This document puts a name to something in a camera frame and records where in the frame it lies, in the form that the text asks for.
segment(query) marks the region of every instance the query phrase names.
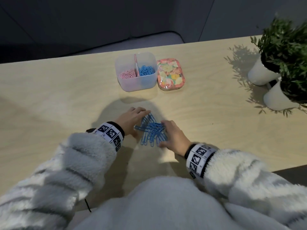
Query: hand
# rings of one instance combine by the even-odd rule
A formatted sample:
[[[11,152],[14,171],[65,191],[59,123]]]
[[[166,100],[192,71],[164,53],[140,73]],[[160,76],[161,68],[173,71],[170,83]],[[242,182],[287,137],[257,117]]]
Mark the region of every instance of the hand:
[[[141,119],[148,115],[150,112],[150,110],[146,110],[142,107],[131,107],[126,113],[123,113],[114,122],[121,126],[121,128],[125,132],[125,135],[133,135],[134,137],[136,137],[137,132],[134,129],[134,125],[139,123]]]
[[[160,148],[167,147],[174,153],[184,156],[190,145],[191,141],[184,135],[183,131],[176,125],[176,123],[171,121],[161,121],[165,125],[167,131],[168,141],[162,141],[159,143]]]

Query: white plant pot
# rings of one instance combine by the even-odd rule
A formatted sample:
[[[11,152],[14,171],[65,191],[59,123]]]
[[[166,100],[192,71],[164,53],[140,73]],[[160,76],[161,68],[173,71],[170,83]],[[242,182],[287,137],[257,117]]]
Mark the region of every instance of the white plant pot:
[[[284,95],[280,88],[280,81],[264,95],[263,101],[268,108],[277,111],[288,108],[298,108],[300,106],[298,103],[290,101],[290,99]]]
[[[248,80],[255,85],[265,85],[278,77],[280,77],[279,73],[272,72],[262,64],[261,56],[258,58],[252,69],[248,72]]]

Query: person's left hand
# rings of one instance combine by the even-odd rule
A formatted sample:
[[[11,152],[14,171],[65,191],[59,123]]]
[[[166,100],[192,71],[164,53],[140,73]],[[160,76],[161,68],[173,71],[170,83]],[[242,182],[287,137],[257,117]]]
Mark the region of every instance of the person's left hand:
[[[114,122],[121,126],[125,132],[125,135],[133,135],[136,137],[137,131],[134,129],[134,125],[139,123],[141,119],[148,115],[150,112],[150,110],[146,110],[142,107],[131,107],[126,113],[123,113]]]

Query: white wristband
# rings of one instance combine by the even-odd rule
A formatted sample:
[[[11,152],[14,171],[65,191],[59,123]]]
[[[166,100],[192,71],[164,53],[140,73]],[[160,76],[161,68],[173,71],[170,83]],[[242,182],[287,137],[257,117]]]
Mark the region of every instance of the white wristband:
[[[115,147],[116,151],[120,149],[121,142],[124,139],[120,130],[109,123],[101,124],[93,133],[102,136],[105,140],[110,142]]]
[[[196,176],[203,178],[204,169],[207,165],[207,161],[211,158],[211,155],[215,153],[215,149],[211,148],[203,143],[195,145],[189,153],[187,158],[187,169],[190,175],[195,179]]]

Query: white fleece sleeve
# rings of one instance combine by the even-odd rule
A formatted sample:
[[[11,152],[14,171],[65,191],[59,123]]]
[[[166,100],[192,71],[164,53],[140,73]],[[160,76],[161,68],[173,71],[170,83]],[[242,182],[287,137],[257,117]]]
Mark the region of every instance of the white fleece sleeve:
[[[307,229],[307,188],[268,172],[253,154],[217,151],[205,168],[203,182],[214,197],[253,209],[291,229]]]
[[[104,185],[115,158],[115,147],[103,137],[72,134],[51,160],[0,198],[0,229],[66,228],[78,201]]]

